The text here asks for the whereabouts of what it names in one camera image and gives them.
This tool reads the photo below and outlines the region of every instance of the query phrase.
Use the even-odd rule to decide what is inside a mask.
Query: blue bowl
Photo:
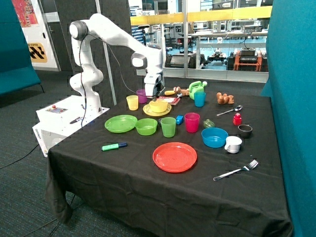
[[[228,133],[217,127],[208,127],[202,131],[204,144],[211,148],[222,147],[225,144],[227,137]]]

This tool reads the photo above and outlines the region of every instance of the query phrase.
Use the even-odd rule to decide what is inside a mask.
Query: blue cup
[[[204,91],[198,91],[194,93],[194,104],[197,107],[203,107],[205,103],[206,93]]]

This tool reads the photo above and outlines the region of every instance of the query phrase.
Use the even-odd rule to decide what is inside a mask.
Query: black cup
[[[242,138],[249,138],[252,133],[252,127],[246,124],[241,124],[238,126],[238,134]]]

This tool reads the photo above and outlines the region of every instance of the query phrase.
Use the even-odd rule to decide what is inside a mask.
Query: yellow beam
[[[184,15],[183,13],[174,13],[174,14],[163,14],[163,15],[154,15],[154,16],[133,16],[130,18],[132,26],[138,25],[155,25],[155,24],[168,24],[183,22]]]
[[[244,7],[237,9],[189,12],[188,21],[221,21],[250,18],[269,18],[272,6]],[[133,16],[130,18],[132,26],[178,23],[184,21],[183,13],[163,14],[154,16]]]

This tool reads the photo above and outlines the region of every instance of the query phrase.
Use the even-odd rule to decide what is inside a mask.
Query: red plate
[[[179,173],[190,169],[197,160],[193,147],[181,142],[169,142],[156,148],[153,153],[155,164],[170,173]]]

